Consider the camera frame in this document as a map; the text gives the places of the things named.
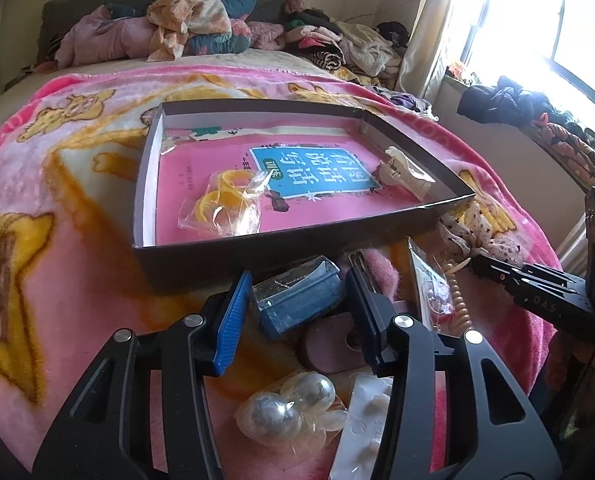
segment blue label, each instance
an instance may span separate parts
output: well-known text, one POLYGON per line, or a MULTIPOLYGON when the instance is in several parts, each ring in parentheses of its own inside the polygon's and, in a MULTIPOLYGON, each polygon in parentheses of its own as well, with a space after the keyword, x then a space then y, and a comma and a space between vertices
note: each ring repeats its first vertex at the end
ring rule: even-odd
POLYGON ((282 198, 379 188, 356 156, 340 148, 251 148, 260 170, 273 171, 269 188, 282 198))

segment silver ball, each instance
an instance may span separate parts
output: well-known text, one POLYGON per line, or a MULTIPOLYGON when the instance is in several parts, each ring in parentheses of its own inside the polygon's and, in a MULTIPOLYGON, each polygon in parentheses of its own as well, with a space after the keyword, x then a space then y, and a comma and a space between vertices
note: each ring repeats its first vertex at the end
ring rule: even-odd
POLYGON ((328 377, 308 372, 287 381, 281 394, 302 413, 324 413, 335 400, 335 386, 328 377))
POLYGON ((279 446, 298 436, 302 415, 293 402, 278 394, 260 392, 236 413, 236 423, 248 438, 265 446, 279 446))

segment gray box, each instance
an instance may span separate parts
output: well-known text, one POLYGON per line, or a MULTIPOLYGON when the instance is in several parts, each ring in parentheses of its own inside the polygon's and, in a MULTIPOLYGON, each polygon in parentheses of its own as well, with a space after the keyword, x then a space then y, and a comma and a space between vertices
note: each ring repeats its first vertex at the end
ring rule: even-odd
POLYGON ((148 281, 160 294, 232 278, 241 269, 253 273, 283 269, 320 254, 335 259, 344 251, 405 240, 435 228, 444 213, 466 206, 473 190, 431 153, 361 108, 286 100, 215 99, 162 103, 146 138, 140 162, 133 225, 133 247, 148 281), (200 242, 156 245, 156 198, 165 128, 268 127, 303 125, 317 116, 357 121, 357 130, 376 153, 395 146, 436 181, 433 203, 389 213, 200 242))

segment white packaging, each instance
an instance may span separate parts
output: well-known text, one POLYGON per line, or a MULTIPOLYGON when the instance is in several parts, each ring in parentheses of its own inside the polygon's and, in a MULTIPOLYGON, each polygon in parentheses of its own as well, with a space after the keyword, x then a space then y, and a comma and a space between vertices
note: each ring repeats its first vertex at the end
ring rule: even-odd
POLYGON ((393 381, 373 375, 356 377, 349 418, 341 432, 329 480, 370 480, 386 422, 385 402, 393 381))
POLYGON ((385 153, 391 158, 380 165, 380 181, 387 186, 405 187, 418 200, 424 200, 424 196, 431 189, 431 184, 435 183, 433 177, 396 147, 389 147, 385 153))

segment pink clothing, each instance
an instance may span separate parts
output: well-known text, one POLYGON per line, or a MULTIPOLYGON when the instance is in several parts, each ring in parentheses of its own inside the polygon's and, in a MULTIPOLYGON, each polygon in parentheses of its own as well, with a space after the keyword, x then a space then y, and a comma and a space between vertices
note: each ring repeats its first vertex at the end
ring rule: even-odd
POLYGON ((295 43, 302 38, 317 38, 324 41, 324 43, 337 43, 341 40, 341 36, 331 32, 328 28, 314 27, 313 25, 296 27, 286 33, 287 43, 295 43))
POLYGON ((123 57, 148 57, 149 41, 157 27, 146 18, 110 17, 109 10, 102 5, 77 22, 56 52, 58 69, 123 57))
POLYGON ((283 50, 287 42, 284 40, 284 27, 277 23, 249 22, 251 29, 251 48, 259 50, 283 50))
POLYGON ((302 38, 297 44, 299 48, 309 48, 310 46, 324 46, 324 41, 318 40, 317 38, 302 38))

